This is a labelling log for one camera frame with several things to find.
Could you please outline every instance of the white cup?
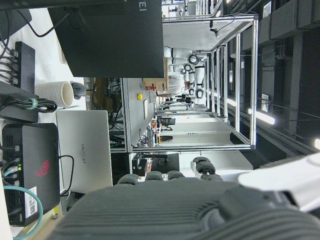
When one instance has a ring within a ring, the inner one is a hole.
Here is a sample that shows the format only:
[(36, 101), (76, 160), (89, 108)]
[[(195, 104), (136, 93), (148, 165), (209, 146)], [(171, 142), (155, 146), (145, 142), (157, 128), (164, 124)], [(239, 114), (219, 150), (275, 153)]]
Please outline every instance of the white cup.
[(58, 107), (70, 107), (74, 99), (74, 90), (68, 81), (39, 83), (34, 93), (41, 99), (54, 101)]

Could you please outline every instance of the computer monitor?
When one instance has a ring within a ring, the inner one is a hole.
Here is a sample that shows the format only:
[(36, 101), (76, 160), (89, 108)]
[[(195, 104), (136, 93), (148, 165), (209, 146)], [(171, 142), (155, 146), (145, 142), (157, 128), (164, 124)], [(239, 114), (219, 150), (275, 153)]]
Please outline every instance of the computer monitor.
[[(112, 186), (108, 113), (105, 110), (56, 112), (61, 155), (74, 157), (70, 191), (89, 193)], [(63, 159), (64, 189), (70, 183), (72, 161)]]
[(0, 10), (79, 6), (121, 1), (124, 2), (125, 0), (1, 0)]
[(75, 77), (163, 78), (160, 0), (48, 8)]

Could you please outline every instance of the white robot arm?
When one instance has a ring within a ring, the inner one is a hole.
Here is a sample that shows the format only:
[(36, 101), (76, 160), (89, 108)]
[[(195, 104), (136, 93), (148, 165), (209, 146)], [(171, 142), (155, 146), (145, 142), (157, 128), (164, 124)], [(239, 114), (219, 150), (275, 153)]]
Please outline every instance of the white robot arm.
[(290, 193), (303, 212), (320, 207), (320, 153), (283, 165), (256, 169), (238, 177), (241, 185)]

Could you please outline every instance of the red logo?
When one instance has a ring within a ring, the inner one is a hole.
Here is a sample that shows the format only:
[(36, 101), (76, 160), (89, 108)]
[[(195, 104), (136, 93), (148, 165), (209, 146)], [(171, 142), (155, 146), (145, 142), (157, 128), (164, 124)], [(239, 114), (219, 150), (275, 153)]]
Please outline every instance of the red logo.
[(44, 161), (42, 166), (41, 166), (41, 168), (40, 168), (40, 170), (39, 171), (35, 171), (34, 174), (39, 176), (39, 177), (47, 175), (48, 171), (49, 171), (49, 166), (50, 166), (49, 160)]

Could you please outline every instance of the laptop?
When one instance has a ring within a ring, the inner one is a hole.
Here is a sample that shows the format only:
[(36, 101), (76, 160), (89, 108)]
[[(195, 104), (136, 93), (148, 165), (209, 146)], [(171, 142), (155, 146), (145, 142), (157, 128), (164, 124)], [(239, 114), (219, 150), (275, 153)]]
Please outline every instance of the laptop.
[[(108, 113), (105, 110), (56, 112), (60, 155), (74, 157), (70, 191), (87, 194), (112, 186)], [(62, 159), (63, 188), (70, 184), (72, 160)]]

